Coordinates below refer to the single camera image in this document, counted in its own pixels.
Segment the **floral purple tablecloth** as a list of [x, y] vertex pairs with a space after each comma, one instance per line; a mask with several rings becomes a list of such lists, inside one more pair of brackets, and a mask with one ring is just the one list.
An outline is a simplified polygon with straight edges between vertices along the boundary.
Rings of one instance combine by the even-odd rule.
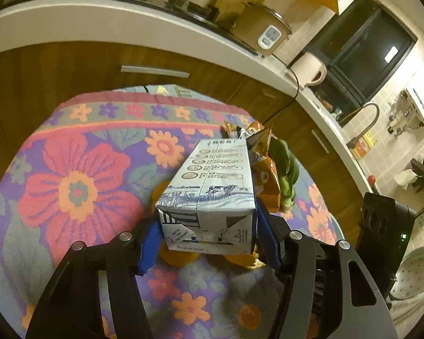
[[[26, 335], [73, 243], [131, 230], [199, 141], [223, 137], [225, 122], [252, 121], [173, 85], [83, 94], [56, 108], [0, 182], [0, 313], [12, 334]], [[266, 338], [283, 291], [268, 266], [248, 270], [214, 255], [182, 268], [158, 256], [137, 282], [156, 338]]]

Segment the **white countertop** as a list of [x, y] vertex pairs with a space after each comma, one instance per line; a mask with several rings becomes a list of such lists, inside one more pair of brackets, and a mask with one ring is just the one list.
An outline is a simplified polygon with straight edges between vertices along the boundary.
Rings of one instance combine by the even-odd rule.
[[0, 10], [0, 53], [31, 44], [101, 41], [170, 51], [217, 64], [293, 97], [338, 153], [361, 194], [365, 173], [348, 136], [309, 89], [297, 90], [284, 63], [261, 58], [212, 31], [151, 7], [116, 0], [33, 0]]

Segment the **teal plastic waste basket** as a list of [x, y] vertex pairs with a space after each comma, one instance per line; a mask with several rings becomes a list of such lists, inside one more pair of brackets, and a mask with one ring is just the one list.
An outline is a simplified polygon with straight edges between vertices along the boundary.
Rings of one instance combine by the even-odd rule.
[[404, 257], [395, 274], [390, 297], [402, 301], [424, 292], [424, 246]]

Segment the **red tomato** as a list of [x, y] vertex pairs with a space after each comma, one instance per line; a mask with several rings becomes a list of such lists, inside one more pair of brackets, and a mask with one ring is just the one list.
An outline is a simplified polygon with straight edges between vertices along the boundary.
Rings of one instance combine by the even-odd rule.
[[374, 184], [376, 182], [376, 178], [374, 175], [369, 175], [367, 180], [369, 184]]

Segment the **dark kitchen window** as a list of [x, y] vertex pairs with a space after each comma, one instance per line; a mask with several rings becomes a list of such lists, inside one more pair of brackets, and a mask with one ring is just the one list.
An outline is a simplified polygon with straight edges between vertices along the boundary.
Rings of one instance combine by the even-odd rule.
[[345, 125], [388, 82], [416, 42], [416, 34], [381, 3], [354, 0], [303, 49], [327, 69], [312, 92]]

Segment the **orange snack bag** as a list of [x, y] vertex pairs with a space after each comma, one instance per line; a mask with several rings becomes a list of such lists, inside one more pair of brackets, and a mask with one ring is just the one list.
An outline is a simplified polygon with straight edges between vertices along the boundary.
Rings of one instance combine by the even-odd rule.
[[265, 128], [258, 121], [245, 129], [225, 122], [224, 129], [228, 138], [246, 141], [255, 194], [269, 212], [276, 213], [280, 208], [281, 191], [276, 163], [269, 156], [272, 129]]

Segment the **wooden base cabinets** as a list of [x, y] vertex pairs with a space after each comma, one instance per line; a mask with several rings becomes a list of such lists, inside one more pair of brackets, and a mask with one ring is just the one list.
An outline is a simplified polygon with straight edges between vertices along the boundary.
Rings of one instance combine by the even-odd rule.
[[318, 104], [272, 83], [193, 57], [103, 42], [34, 44], [0, 53], [0, 180], [24, 139], [78, 94], [145, 84], [177, 84], [245, 109], [305, 166], [346, 239], [355, 243], [363, 192], [352, 155]]

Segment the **banana peel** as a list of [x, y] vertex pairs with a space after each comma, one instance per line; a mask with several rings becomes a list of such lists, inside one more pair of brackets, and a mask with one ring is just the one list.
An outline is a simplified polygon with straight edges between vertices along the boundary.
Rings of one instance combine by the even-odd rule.
[[266, 264], [259, 258], [257, 247], [251, 254], [229, 254], [225, 255], [224, 258], [237, 266], [242, 266], [248, 270], [257, 270], [264, 267]]

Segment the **blue white milk carton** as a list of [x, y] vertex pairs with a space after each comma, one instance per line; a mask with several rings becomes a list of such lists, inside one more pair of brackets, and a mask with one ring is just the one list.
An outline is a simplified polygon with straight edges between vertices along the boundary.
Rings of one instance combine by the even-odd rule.
[[246, 141], [199, 141], [155, 207], [169, 250], [251, 254], [256, 198]]

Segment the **green leafy vegetable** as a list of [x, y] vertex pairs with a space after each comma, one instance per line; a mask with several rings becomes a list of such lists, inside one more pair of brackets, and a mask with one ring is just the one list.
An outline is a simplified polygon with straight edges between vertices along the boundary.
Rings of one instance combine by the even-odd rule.
[[294, 188], [298, 180], [299, 168], [296, 156], [289, 150], [285, 140], [271, 138], [269, 156], [276, 164], [278, 182], [280, 185], [280, 211], [285, 213], [295, 204], [296, 191]]

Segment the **brown rice cooker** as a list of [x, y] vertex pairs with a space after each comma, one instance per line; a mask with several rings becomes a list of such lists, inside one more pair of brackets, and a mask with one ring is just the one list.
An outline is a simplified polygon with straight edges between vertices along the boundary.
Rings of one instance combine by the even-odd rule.
[[230, 33], [263, 57], [270, 56], [292, 33], [283, 16], [258, 2], [247, 2]]

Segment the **yellow dish soap bag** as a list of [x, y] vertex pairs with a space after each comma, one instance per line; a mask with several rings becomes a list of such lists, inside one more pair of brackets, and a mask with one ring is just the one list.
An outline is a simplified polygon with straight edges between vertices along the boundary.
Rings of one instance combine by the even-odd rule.
[[356, 143], [355, 148], [352, 150], [356, 158], [365, 157], [370, 150], [375, 146], [376, 140], [370, 131], [367, 131]]

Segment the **white electric kettle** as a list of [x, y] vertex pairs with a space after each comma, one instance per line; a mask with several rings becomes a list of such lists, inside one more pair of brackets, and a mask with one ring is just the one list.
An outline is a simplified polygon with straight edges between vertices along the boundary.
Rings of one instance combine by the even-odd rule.
[[314, 54], [305, 52], [291, 66], [291, 71], [295, 74], [293, 78], [298, 79], [299, 86], [318, 86], [327, 76], [327, 68], [323, 62]]

